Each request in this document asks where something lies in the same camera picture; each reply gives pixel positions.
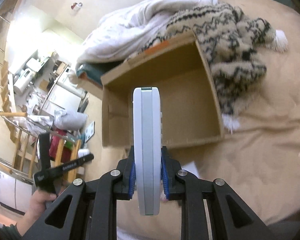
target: red cloth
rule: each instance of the red cloth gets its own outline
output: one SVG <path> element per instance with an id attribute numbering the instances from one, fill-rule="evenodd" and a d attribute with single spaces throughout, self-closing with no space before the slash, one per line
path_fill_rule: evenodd
<path id="1" fill-rule="evenodd" d="M 67 131 L 60 130 L 60 129 L 55 129 L 55 132 L 57 132 L 60 135 L 67 134 Z M 58 144 L 59 144 L 60 140 L 61 139 L 58 136 L 55 136 L 55 135 L 52 136 L 52 141 L 51 141 L 50 150 L 49 150 L 49 156 L 54 159 L 56 158 Z M 71 150 L 66 147 L 63 147 L 61 162 L 62 163 L 68 162 L 70 160 L 70 158 L 71 158 Z"/>

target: open cardboard box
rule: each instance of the open cardboard box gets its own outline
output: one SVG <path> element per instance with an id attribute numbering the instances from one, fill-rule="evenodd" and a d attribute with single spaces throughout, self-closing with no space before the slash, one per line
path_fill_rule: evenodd
<path id="1" fill-rule="evenodd" d="M 101 77 L 102 144 L 133 145 L 132 95 L 137 87 L 157 87 L 162 112 L 162 144 L 179 148 L 224 137 L 220 107 L 193 32 L 147 49 Z"/>

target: black and white fur blanket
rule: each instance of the black and white fur blanket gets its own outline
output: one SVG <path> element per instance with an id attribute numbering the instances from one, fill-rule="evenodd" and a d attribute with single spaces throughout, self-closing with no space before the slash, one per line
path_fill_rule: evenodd
<path id="1" fill-rule="evenodd" d="M 252 20 L 241 8 L 219 3 L 179 11 L 165 32 L 158 33 L 141 51 L 189 30 L 195 33 L 207 58 L 221 112 L 228 115 L 236 115 L 247 106 L 266 74 L 255 48 L 265 46 L 283 52 L 288 45 L 283 31 L 276 31 L 265 19 Z"/>

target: orange tape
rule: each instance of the orange tape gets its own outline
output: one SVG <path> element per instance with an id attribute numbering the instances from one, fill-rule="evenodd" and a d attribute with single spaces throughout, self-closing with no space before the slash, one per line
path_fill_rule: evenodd
<path id="1" fill-rule="evenodd" d="M 158 45 L 155 45 L 149 49 L 146 49 L 144 51 L 144 53 L 146 55 L 151 55 L 151 54 L 154 54 L 156 53 L 157 51 L 161 50 L 161 49 L 164 49 L 165 47 L 167 47 L 169 45 L 169 41 L 163 41 L 161 43 L 159 43 Z"/>

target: beige bedsheet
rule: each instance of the beige bedsheet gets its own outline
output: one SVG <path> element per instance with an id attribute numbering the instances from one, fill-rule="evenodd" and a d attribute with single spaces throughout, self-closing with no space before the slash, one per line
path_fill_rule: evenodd
<path id="1" fill-rule="evenodd" d="M 300 211 L 300 15 L 272 0 L 220 0 L 250 17 L 267 19 L 289 41 L 283 54 L 260 49 L 268 72 L 257 97 L 224 141 L 170 152 L 181 164 L 195 161 L 200 178 L 223 178 L 266 223 Z M 105 149 L 98 174 L 115 168 L 122 151 Z M 180 239 L 181 210 L 162 203 L 157 217 L 138 214 L 136 195 L 118 203 L 118 226 L 154 239 Z"/>

